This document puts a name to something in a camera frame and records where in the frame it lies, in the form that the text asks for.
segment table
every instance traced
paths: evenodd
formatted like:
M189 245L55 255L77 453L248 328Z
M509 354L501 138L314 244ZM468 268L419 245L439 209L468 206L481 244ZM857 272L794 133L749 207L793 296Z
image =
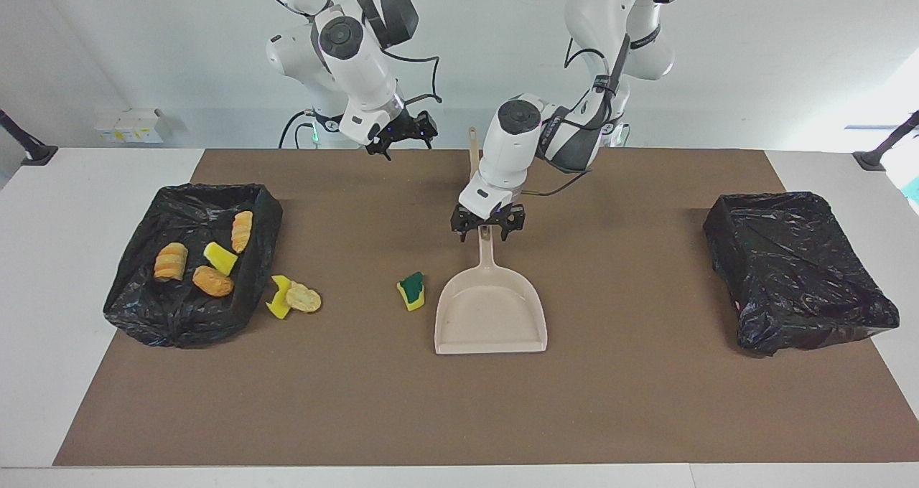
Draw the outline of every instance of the table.
M919 263L919 219L882 174L864 173L848 155L770 152L788 190L822 194L834 207L864 265L900 307L902 328L875 338L915 411L912 371L919 298L910 279ZM62 150L49 167L24 169L0 191L0 484L170 484L248 486L267 482L364 485L876 486L902 485L919 464L600 465L483 468L48 469L114 329L99 317L112 263L157 188L190 178L197 150ZM99 243L85 246L92 229ZM83 271L72 282L72 271ZM54 288L55 297L48 289ZM55 315L55 318L42 316Z

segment toy bread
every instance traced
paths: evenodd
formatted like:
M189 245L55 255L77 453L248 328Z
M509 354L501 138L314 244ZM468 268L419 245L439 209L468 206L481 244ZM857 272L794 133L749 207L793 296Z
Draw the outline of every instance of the toy bread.
M285 299L291 308L301 312L316 312L322 305L318 292L297 282L290 282Z
M154 281L182 281L185 274L185 261L188 259L188 248L181 243L170 243L160 250L154 264Z
M195 269L191 281L197 285L201 291L214 298L223 298L233 292L233 279L224 275L217 269L209 266L200 266Z
M252 212L246 210L237 213L233 218L233 250L242 253L249 244L250 235L252 235Z

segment yellow sponge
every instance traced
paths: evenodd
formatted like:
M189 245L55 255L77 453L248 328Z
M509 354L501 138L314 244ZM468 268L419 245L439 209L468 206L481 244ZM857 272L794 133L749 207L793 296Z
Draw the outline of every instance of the yellow sponge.
M424 275L420 271L397 283L396 288L408 311L424 307Z
M290 305L286 302L286 293L290 291L290 278L282 275L275 275L272 276L271 279L278 284L278 293L272 298L271 303L266 303L266 305L269 306L269 311L271 311L276 318L283 320L290 312Z
M233 271L233 266L236 265L236 259L239 257L233 255L229 250L223 249L217 243L209 243L209 245L204 246L204 258L207 258L207 261L214 266L214 269L229 276L230 272Z

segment beige dustpan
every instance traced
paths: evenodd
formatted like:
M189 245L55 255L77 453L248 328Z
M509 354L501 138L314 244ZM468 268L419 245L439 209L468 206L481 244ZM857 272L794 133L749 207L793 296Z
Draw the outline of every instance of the beige dustpan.
M470 165L479 169L479 141L470 129ZM439 354L542 352L549 338L542 303L521 273L495 264L491 227L479 227L479 266L453 276L437 302L434 351Z

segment dustpan handle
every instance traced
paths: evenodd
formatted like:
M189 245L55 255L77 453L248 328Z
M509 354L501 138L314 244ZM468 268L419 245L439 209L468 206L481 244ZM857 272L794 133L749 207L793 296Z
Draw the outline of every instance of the dustpan handle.
M475 128L469 128L469 169L470 178L479 170L479 133Z
M469 168L470 177L479 170L479 133L475 128L469 128ZM489 226L479 226L479 263L483 266L495 265L492 229Z

